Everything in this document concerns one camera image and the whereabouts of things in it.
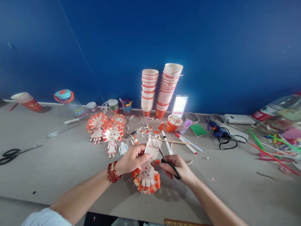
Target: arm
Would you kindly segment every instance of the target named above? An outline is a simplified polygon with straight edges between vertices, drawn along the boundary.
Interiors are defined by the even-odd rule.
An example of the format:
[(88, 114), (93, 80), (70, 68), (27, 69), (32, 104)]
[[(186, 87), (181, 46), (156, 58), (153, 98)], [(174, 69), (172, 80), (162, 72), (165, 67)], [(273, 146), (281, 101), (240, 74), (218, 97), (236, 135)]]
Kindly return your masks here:
[[(130, 173), (151, 158), (151, 154), (144, 154), (145, 146), (146, 144), (139, 144), (130, 147), (114, 167), (117, 176)], [(50, 209), (75, 225), (111, 184), (105, 169), (67, 191)]]
[[(167, 155), (165, 157), (176, 166), (182, 177), (182, 182), (195, 194), (213, 225), (247, 225), (193, 174), (180, 156)], [(170, 179), (172, 179), (172, 175), (177, 175), (171, 166), (166, 163), (161, 163), (160, 167), (166, 171)]]

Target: purple glue stick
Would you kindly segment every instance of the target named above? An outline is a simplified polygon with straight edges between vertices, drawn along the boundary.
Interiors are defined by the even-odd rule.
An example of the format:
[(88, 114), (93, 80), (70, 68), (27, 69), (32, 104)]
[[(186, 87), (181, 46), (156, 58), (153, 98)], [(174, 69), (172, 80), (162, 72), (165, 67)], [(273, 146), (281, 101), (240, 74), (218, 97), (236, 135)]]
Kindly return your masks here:
[(179, 131), (179, 134), (183, 135), (186, 130), (191, 126), (192, 121), (190, 119), (187, 119), (182, 128)]

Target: red beaded bracelet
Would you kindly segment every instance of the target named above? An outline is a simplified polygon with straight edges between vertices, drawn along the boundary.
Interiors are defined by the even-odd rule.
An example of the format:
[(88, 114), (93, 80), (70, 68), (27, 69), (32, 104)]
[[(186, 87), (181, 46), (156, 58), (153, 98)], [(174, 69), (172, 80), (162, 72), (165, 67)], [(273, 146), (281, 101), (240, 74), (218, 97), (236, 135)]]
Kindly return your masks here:
[(112, 182), (112, 183), (116, 183), (120, 178), (121, 178), (121, 176), (122, 175), (120, 175), (119, 177), (115, 174), (115, 170), (114, 170), (114, 165), (116, 164), (116, 162), (117, 161), (115, 161), (113, 164), (112, 163), (110, 163), (109, 165), (108, 165), (108, 177), (109, 177), (109, 180)]

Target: woman's left hand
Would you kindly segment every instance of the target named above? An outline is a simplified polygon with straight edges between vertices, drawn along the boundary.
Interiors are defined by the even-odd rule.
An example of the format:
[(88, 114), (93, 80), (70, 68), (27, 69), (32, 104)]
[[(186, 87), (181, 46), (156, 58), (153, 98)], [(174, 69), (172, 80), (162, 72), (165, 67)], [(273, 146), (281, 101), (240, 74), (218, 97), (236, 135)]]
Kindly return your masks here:
[(151, 153), (144, 154), (146, 144), (132, 145), (125, 155), (114, 166), (115, 173), (120, 176), (125, 173), (130, 173), (137, 169), (138, 166), (147, 162), (151, 157)]

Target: black cable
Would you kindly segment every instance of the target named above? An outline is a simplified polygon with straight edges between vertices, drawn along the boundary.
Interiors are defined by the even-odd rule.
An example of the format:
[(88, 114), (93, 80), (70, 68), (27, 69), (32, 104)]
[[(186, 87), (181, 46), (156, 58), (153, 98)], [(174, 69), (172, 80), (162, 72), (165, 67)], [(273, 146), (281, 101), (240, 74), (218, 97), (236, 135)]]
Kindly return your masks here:
[[(228, 150), (228, 149), (236, 148), (236, 147), (238, 146), (238, 142), (240, 142), (240, 143), (247, 143), (247, 142), (248, 142), (247, 139), (244, 138), (244, 137), (242, 137), (242, 136), (239, 136), (239, 135), (231, 135), (231, 134), (230, 134), (230, 131), (229, 131), (227, 128), (225, 128), (225, 127), (219, 127), (219, 128), (217, 128), (217, 129), (215, 129), (214, 132), (219, 132), (219, 133), (220, 133), (220, 130), (219, 130), (219, 129), (223, 129), (223, 130), (225, 131), (225, 133), (226, 133), (226, 135), (223, 133), (221, 137), (218, 137), (219, 148), (220, 148), (221, 150)], [(244, 139), (246, 140), (246, 142), (242, 142), (242, 141), (238, 141), (238, 140), (234, 139), (233, 137), (235, 137), (235, 136), (244, 138)], [(220, 138), (223, 138), (223, 139), (225, 139), (225, 140), (227, 140), (227, 141), (221, 142), (221, 141), (220, 141)], [(230, 147), (230, 148), (221, 148), (222, 145), (228, 144), (230, 141), (234, 141), (234, 142), (235, 142), (235, 146)]]

